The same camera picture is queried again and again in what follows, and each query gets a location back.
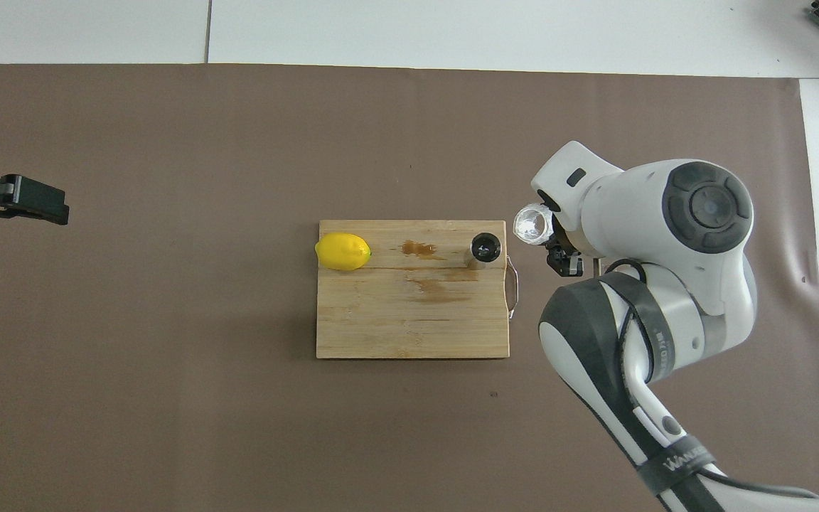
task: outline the brown mat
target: brown mat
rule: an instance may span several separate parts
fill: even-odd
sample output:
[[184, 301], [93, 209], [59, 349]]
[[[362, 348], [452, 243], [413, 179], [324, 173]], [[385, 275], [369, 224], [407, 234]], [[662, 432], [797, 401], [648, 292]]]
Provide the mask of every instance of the brown mat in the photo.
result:
[[655, 389], [738, 479], [819, 493], [798, 83], [282, 65], [0, 65], [0, 511], [660, 510], [542, 355], [563, 281], [511, 240], [510, 359], [319, 361], [321, 218], [504, 218], [571, 139], [754, 197], [751, 340]]

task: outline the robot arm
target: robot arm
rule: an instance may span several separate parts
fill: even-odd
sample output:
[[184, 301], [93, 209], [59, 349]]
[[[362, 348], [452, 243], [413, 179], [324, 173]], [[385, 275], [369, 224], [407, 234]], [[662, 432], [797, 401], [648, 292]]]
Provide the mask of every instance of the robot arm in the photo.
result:
[[802, 489], [729, 479], [648, 383], [736, 346], [754, 324], [744, 244], [750, 196], [700, 160], [622, 171], [571, 142], [532, 181], [543, 204], [514, 221], [562, 275], [581, 254], [620, 259], [605, 275], [557, 289], [540, 319], [546, 356], [669, 510], [819, 510]]
[[0, 218], [27, 217], [68, 224], [65, 192], [19, 174], [0, 178]]

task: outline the lemon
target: lemon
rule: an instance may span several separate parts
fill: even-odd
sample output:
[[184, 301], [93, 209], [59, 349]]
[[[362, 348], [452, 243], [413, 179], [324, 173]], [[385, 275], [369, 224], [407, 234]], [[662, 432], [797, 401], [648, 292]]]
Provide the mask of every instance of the lemon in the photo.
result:
[[371, 249], [352, 233], [328, 233], [315, 244], [318, 263], [335, 271], [355, 271], [368, 263]]

